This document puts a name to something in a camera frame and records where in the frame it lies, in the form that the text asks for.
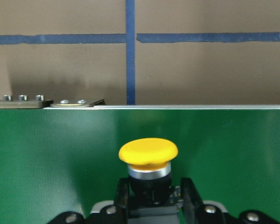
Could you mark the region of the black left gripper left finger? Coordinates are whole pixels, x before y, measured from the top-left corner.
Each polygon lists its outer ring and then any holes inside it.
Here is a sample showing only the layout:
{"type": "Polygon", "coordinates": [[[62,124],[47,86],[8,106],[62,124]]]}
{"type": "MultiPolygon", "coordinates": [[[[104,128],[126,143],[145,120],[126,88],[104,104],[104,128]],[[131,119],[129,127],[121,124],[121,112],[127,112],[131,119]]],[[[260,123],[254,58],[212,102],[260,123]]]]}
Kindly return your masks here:
{"type": "Polygon", "coordinates": [[[120,178],[117,184],[114,206],[115,224],[129,224],[129,179],[120,178]]]}

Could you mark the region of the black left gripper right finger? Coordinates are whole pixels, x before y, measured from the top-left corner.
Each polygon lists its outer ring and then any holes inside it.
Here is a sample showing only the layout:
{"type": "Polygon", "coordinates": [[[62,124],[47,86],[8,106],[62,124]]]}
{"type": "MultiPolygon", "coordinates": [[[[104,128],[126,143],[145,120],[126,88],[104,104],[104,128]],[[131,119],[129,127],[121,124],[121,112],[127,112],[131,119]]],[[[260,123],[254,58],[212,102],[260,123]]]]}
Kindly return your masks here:
{"type": "Polygon", "coordinates": [[[197,224],[196,211],[203,205],[203,201],[190,178],[181,179],[181,197],[183,199],[182,213],[187,224],[197,224]]]}

